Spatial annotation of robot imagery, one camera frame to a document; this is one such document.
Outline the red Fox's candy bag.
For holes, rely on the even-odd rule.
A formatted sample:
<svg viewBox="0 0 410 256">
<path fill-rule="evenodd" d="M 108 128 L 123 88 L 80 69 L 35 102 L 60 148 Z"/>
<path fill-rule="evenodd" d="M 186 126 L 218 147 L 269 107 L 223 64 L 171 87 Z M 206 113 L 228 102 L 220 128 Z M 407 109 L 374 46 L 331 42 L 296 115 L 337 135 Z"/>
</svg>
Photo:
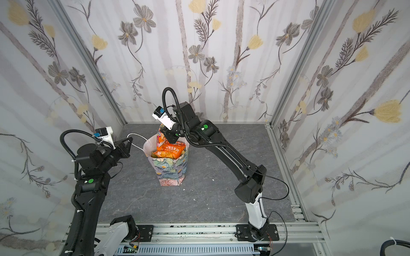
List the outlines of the red Fox's candy bag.
<svg viewBox="0 0 410 256">
<path fill-rule="evenodd" d="M 164 135 L 164 131 L 167 131 L 167 128 L 161 124 L 159 129 L 158 129 L 158 133 L 157 133 L 157 147 L 161 147 L 164 142 L 167 140 L 165 135 Z"/>
</svg>

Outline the orange corn chips bag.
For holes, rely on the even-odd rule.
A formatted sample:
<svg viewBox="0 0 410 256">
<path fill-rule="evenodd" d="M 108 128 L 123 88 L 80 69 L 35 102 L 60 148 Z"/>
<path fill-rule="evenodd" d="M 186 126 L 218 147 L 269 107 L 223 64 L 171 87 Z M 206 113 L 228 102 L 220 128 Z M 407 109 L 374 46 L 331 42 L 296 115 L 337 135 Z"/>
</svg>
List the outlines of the orange corn chips bag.
<svg viewBox="0 0 410 256">
<path fill-rule="evenodd" d="M 176 160 L 182 156 L 185 151 L 186 144 L 181 142 L 176 142 L 175 144 L 170 144 L 168 141 L 165 141 L 160 147 L 157 148 L 155 152 L 152 153 L 152 157 L 167 158 Z"/>
</svg>

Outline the floral white paper bag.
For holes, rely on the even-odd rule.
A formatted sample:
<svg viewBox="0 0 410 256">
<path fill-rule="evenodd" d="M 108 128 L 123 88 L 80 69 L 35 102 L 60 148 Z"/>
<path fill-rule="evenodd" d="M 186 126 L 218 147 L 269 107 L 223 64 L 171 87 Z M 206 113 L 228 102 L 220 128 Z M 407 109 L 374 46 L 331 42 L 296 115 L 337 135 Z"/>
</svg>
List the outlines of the floral white paper bag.
<svg viewBox="0 0 410 256">
<path fill-rule="evenodd" d="M 152 153 L 157 150 L 157 134 L 149 139 L 137 133 L 129 133 L 128 137 L 139 137 L 145 140 L 142 147 L 134 145 L 144 152 L 148 162 L 154 169 L 161 186 L 179 186 L 185 179 L 189 157 L 189 143 L 186 139 L 179 138 L 177 142 L 186 144 L 182 156 L 176 160 L 167 158 L 153 158 Z"/>
</svg>

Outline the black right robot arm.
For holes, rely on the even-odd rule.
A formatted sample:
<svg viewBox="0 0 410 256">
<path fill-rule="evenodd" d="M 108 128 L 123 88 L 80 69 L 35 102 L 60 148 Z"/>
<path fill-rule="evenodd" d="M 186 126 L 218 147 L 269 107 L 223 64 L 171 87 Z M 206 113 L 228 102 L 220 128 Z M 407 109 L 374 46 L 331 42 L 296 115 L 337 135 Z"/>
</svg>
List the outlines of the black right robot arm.
<svg viewBox="0 0 410 256">
<path fill-rule="evenodd" d="M 170 116 L 168 108 L 158 108 L 165 118 L 161 123 L 161 132 L 172 144 L 179 138 L 185 138 L 188 144 L 196 148 L 205 148 L 219 158 L 240 181 L 235 194 L 245 203 L 255 203 L 257 196 L 263 191 L 263 183 L 267 169 L 263 165 L 256 165 L 247 160 L 223 136 L 218 127 L 211 121 L 201 121 L 188 102 L 180 103 L 174 89 L 167 87 L 162 93 L 162 103 L 166 104 L 166 93 L 173 95 L 175 105 Z"/>
</svg>

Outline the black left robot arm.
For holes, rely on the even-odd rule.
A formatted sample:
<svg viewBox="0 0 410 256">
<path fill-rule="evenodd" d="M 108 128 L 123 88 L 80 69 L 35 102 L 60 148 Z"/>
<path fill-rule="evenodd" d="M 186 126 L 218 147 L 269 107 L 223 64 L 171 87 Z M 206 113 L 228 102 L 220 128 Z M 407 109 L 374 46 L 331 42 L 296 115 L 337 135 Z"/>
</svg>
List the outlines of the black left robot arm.
<svg viewBox="0 0 410 256">
<path fill-rule="evenodd" d="M 86 135 L 95 143 L 83 145 L 74 153 L 65 142 L 70 133 Z M 60 253 L 62 256 L 112 256 L 121 242 L 139 238 L 140 232 L 131 215 L 114 219 L 103 239 L 95 237 L 100 210 L 112 179 L 109 171 L 119 160 L 130 157 L 132 142 L 132 138 L 125 138 L 109 143 L 95 134 L 77 129 L 60 135 L 61 145 L 73 159 L 76 180 L 71 196 L 75 212 Z"/>
</svg>

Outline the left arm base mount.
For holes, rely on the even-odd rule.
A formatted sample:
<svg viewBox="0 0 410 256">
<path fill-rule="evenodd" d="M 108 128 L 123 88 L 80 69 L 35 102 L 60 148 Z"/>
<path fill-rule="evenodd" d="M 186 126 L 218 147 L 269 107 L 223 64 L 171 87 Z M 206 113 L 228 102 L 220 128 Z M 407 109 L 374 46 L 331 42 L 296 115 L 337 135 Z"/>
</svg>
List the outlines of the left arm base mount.
<svg viewBox="0 0 410 256">
<path fill-rule="evenodd" d="M 122 242 L 150 242 L 153 225 L 137 225 L 131 215 L 115 218 L 105 236 L 94 248 L 95 256 L 113 256 Z"/>
</svg>

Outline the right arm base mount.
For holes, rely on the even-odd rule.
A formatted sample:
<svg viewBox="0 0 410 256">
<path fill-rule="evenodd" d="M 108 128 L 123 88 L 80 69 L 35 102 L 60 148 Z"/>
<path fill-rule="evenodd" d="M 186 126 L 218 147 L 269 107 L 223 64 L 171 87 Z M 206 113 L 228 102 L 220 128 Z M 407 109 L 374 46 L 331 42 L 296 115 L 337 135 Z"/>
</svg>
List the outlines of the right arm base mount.
<svg viewBox="0 0 410 256">
<path fill-rule="evenodd" d="M 262 193 L 258 193 L 254 203 L 246 203 L 248 224 L 236 225 L 235 237 L 239 242 L 271 242 L 279 241 L 276 225 L 270 224 L 269 217 L 264 211 Z"/>
</svg>

